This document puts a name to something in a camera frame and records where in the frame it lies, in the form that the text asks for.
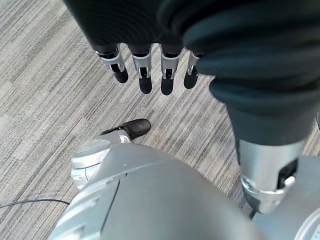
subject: black fingertip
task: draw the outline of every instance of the black fingertip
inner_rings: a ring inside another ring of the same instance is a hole
[[[174,89],[174,80],[173,79],[164,79],[161,80],[161,92],[168,96],[172,93]]]
[[[139,78],[140,90],[144,94],[149,94],[152,90],[151,77]]]
[[[124,84],[128,81],[129,77],[128,77],[128,72],[127,72],[126,68],[122,72],[114,72],[113,74],[114,74],[116,80],[121,84]]]
[[[189,75],[188,72],[185,73],[183,85],[186,89],[192,89],[198,80],[198,76],[196,74]]]

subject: gray carpet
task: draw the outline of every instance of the gray carpet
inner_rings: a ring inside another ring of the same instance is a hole
[[[96,56],[59,0],[0,1],[0,203],[55,198],[70,201],[70,159],[102,130],[136,118],[152,123],[135,142],[170,153],[196,168],[246,213],[232,128],[209,93],[209,77],[184,89],[188,52],[173,93],[160,91],[160,51],[153,47],[151,94],[144,95],[129,51],[121,46],[129,81],[120,84]],[[320,151],[317,129],[305,152]],[[1,239],[45,239],[61,203],[0,209]]]

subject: wire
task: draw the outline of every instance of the wire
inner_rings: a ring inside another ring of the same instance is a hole
[[[27,204],[27,203],[35,203],[35,202],[58,202],[58,203],[63,203],[66,205],[69,205],[70,203],[67,201],[59,200],[59,199],[34,199],[34,200],[24,200],[24,201],[17,201],[17,202],[12,202],[8,203],[5,205],[0,206],[0,209],[5,208],[5,207],[10,207],[16,204]]]

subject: silver plastic panel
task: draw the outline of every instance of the silver plastic panel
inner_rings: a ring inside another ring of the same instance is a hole
[[[137,71],[138,77],[141,79],[141,68],[146,68],[146,77],[150,78],[151,76],[151,50],[149,51],[148,55],[146,56],[135,56],[132,55],[133,63],[135,66],[135,69]]]
[[[111,143],[130,143],[131,140],[124,130],[112,131],[83,144],[72,157],[74,169],[88,168],[99,164],[108,154]]]

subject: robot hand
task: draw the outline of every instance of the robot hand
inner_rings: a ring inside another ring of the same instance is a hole
[[[151,83],[151,44],[161,44],[161,90],[173,90],[182,47],[184,85],[215,76],[231,119],[250,205],[269,213],[295,182],[320,102],[320,2],[301,0],[64,0],[92,48],[121,83],[119,43],[132,52],[140,89]]]

